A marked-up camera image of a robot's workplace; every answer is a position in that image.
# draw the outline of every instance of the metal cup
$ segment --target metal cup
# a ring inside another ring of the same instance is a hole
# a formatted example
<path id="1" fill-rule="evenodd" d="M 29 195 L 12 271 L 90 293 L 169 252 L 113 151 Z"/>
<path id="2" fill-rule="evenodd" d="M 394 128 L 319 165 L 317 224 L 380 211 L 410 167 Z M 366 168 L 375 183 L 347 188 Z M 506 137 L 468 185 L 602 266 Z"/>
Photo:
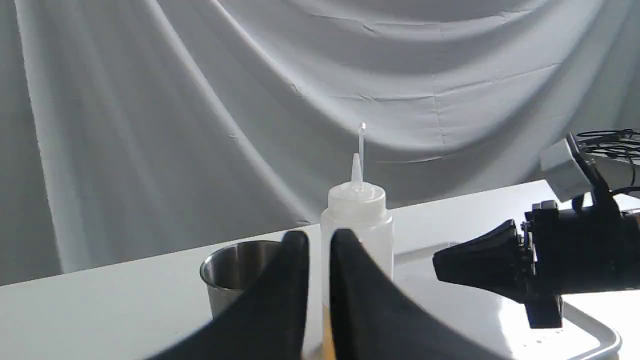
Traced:
<path id="1" fill-rule="evenodd" d="M 207 256 L 200 265 L 200 277 L 207 284 L 213 317 L 258 279 L 279 247 L 279 241 L 246 241 Z"/>

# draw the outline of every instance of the white plastic squeeze bottle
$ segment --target white plastic squeeze bottle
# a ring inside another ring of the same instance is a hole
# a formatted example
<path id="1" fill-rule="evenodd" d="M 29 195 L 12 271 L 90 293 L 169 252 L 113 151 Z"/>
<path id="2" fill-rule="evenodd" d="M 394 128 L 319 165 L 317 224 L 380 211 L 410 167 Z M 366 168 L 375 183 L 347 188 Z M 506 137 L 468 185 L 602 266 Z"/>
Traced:
<path id="1" fill-rule="evenodd" d="M 320 217 L 323 271 L 323 357 L 335 360 L 329 312 L 329 255 L 337 229 L 351 229 L 378 266 L 393 278 L 394 227 L 383 188 L 362 181 L 362 164 L 353 155 L 351 181 L 329 190 L 328 208 Z"/>

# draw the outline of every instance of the white table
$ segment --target white table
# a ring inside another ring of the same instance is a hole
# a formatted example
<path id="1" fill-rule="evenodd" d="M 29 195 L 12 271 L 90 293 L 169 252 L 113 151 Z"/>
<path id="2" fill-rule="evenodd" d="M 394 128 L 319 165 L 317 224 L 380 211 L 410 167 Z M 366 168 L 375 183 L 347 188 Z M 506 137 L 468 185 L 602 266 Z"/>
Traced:
<path id="1" fill-rule="evenodd" d="M 543 181 L 393 210 L 396 254 L 437 243 L 467 241 L 504 220 L 524 219 L 531 204 L 555 199 Z M 640 200 L 621 196 L 622 208 Z M 319 227 L 311 240 L 305 354 L 321 341 Z M 279 240 L 284 232 L 255 238 Z M 0 359 L 141 359 L 209 321 L 207 292 L 198 276 L 211 245 L 0 287 Z M 621 332 L 621 359 L 640 358 L 634 341 L 640 293 L 574 295 L 567 299 Z"/>

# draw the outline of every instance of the white fabric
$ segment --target white fabric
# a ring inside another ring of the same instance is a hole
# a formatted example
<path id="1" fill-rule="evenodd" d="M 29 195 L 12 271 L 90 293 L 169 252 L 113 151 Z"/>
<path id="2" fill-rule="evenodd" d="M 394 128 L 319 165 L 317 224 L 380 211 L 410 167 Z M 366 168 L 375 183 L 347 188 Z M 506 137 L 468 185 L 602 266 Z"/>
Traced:
<path id="1" fill-rule="evenodd" d="M 523 181 L 566 131 L 637 110 L 635 0 L 16 0 L 15 15 L 66 272 L 317 221 L 361 121 L 365 179 L 395 207 Z"/>

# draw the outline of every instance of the bottle nozzle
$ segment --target bottle nozzle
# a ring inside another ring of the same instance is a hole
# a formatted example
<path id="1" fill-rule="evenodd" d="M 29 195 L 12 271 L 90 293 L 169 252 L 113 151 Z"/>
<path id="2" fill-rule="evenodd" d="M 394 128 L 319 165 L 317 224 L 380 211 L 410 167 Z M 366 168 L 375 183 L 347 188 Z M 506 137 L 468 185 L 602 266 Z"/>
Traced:
<path id="1" fill-rule="evenodd" d="M 362 186 L 362 167 L 360 167 L 360 155 L 356 152 L 353 155 L 353 165 L 351 166 L 351 185 Z"/>

